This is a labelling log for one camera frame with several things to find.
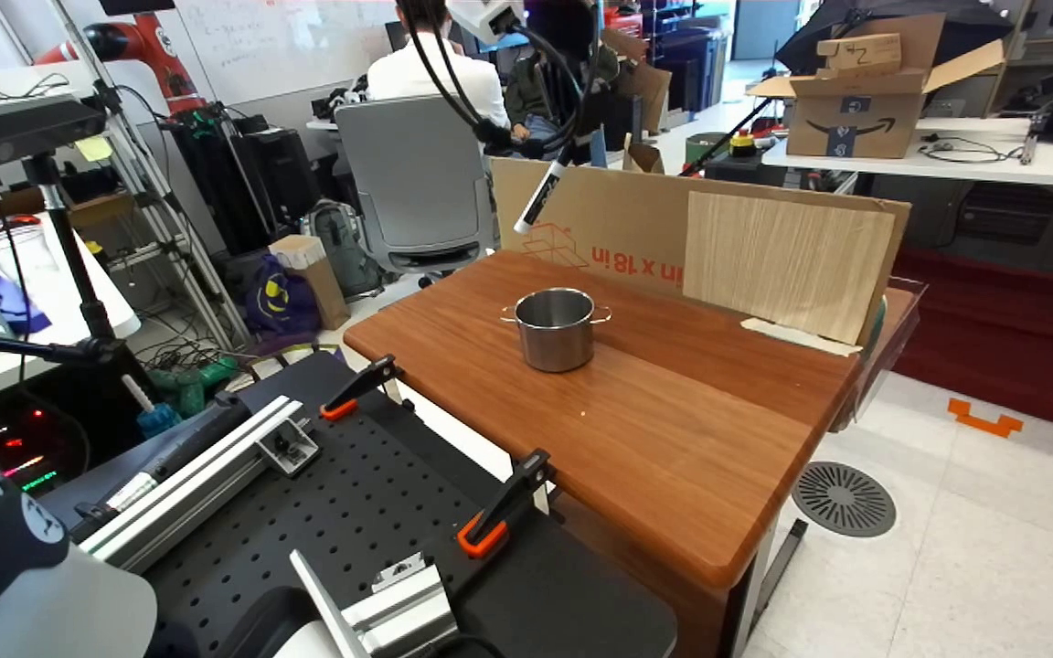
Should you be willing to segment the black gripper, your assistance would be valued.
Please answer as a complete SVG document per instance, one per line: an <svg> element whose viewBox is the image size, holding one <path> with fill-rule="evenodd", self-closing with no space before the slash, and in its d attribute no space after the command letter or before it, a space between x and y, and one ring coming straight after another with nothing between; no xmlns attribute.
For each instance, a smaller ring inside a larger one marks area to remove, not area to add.
<svg viewBox="0 0 1053 658"><path fill-rule="evenodd" d="M601 44L588 0L526 0L526 28L544 39L538 62L543 106L532 125L543 137L571 137L571 166L603 166L603 115L614 101L622 57Z"/></svg>

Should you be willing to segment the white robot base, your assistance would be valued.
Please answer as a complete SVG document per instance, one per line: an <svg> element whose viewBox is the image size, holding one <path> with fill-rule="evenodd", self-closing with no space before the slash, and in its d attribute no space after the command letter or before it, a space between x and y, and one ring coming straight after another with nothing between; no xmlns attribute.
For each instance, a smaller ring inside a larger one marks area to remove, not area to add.
<svg viewBox="0 0 1053 658"><path fill-rule="evenodd" d="M0 658L142 658L157 627L147 578L99 563L0 479Z"/></svg>

